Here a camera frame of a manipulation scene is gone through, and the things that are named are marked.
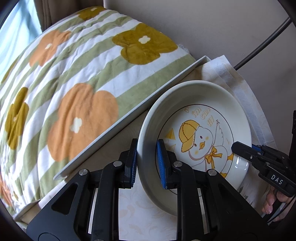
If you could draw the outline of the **duck cartoon plate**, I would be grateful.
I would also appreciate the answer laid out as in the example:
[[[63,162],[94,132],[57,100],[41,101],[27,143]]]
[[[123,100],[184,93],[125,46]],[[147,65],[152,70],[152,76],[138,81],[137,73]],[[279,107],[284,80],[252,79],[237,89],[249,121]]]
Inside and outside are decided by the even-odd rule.
[[[151,201],[176,215],[177,192],[162,187],[157,161],[157,141],[193,169],[215,169],[235,189],[249,165],[233,154],[234,142],[251,145],[251,131],[239,102],[223,87],[186,81],[170,88],[151,107],[137,144],[137,164],[142,186]]]

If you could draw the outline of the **cream floral tablecloth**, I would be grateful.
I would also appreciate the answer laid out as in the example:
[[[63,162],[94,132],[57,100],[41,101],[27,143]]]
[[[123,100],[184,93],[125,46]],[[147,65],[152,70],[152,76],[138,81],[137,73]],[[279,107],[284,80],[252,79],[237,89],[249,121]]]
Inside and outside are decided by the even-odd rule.
[[[103,169],[80,170],[35,216],[29,240],[119,240],[119,190],[140,181],[150,199],[177,216],[177,240],[257,240],[266,221],[240,195],[251,161],[246,105],[237,97],[247,83],[224,57],[226,68],[209,80],[167,90],[151,107],[129,150]]]

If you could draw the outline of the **black curved lamp stand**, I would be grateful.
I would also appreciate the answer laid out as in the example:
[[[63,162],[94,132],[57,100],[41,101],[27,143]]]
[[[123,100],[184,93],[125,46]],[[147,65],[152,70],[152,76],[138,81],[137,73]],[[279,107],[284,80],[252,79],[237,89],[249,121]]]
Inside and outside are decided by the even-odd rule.
[[[250,54],[248,54],[243,60],[234,66],[235,70],[239,70],[250,60],[256,57],[260,52],[262,52],[267,46],[269,46],[280,34],[283,33],[287,27],[290,26],[292,20],[288,17],[267,39],[265,39],[256,49],[254,49]]]

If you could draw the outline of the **floral striped quilt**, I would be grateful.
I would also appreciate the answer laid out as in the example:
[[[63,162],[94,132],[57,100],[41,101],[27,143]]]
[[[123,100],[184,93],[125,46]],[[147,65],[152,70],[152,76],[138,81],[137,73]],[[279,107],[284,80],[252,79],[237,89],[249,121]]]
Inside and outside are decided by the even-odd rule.
[[[1,81],[1,200],[9,213],[46,196],[61,169],[194,61],[163,33],[102,6],[41,34]]]

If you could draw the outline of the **blue window cloth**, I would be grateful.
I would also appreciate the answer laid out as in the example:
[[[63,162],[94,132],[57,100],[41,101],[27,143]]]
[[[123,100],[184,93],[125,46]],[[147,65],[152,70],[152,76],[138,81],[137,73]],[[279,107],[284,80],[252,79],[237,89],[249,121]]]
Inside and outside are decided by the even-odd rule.
[[[34,1],[18,1],[1,25],[1,78],[41,33]]]

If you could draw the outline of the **right brown curtain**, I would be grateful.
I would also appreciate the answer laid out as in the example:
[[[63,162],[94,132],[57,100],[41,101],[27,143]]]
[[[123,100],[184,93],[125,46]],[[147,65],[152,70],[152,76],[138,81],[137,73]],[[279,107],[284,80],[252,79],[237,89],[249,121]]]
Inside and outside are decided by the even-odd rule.
[[[103,6],[104,0],[34,0],[41,30],[91,6]]]

